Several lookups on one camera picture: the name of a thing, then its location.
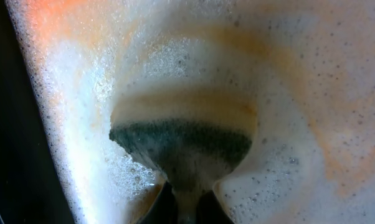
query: soapy water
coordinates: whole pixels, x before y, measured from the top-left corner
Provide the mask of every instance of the soapy water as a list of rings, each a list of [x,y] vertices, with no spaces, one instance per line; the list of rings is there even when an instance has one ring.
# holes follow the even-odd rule
[[[170,80],[254,104],[253,145],[214,189],[236,223],[375,223],[375,1],[7,4],[77,223],[154,200],[163,180],[109,140],[110,115]]]

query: black background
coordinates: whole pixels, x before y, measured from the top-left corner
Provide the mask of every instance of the black background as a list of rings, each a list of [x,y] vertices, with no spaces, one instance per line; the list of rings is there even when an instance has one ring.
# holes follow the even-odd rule
[[[0,216],[7,224],[74,223],[4,1],[0,1]]]

